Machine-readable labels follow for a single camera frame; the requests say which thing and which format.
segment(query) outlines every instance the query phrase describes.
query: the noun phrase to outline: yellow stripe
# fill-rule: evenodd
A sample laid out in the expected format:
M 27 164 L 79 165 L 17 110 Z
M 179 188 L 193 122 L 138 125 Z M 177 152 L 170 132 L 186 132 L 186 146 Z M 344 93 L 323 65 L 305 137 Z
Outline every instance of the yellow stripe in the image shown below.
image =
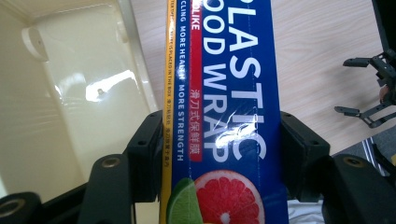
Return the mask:
M 168 1 L 167 36 L 163 102 L 163 184 L 161 190 L 160 223 L 166 223 L 166 205 L 172 188 L 172 132 L 174 116 L 175 31 L 177 0 Z

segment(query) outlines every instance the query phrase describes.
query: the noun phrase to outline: tabletop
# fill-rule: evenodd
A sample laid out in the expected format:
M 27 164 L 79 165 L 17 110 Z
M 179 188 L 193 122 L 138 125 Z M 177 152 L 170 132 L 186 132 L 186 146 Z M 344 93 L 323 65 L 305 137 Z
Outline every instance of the tabletop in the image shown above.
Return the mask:
M 163 106 L 166 1 L 132 0 L 148 73 Z M 331 154 L 393 126 L 370 129 L 336 113 L 337 105 L 365 111 L 379 104 L 373 67 L 344 67 L 382 52 L 370 0 L 272 1 L 280 108 L 331 144 Z M 388 114 L 392 107 L 383 114 Z

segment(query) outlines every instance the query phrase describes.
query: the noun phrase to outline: red grapefruit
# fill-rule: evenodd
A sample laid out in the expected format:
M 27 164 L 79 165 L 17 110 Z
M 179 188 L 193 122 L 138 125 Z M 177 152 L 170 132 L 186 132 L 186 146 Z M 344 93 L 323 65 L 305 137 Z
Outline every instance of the red grapefruit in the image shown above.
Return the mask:
M 195 180 L 198 203 L 205 223 L 263 224 L 260 193 L 246 177 L 217 170 Z

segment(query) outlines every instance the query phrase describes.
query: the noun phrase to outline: plastic bin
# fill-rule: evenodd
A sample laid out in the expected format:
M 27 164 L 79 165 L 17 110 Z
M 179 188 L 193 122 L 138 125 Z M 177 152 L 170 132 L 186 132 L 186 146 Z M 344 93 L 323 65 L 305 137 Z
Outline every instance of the plastic bin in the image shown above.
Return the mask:
M 156 110 L 129 0 L 0 0 L 0 197 L 83 184 Z

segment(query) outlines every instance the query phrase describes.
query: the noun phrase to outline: green lime slice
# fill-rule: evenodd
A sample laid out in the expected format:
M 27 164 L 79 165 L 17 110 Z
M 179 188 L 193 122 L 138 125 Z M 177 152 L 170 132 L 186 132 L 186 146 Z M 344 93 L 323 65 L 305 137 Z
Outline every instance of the green lime slice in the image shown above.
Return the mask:
M 166 208 L 167 224 L 202 224 L 194 182 L 189 178 L 181 179 L 172 191 Z

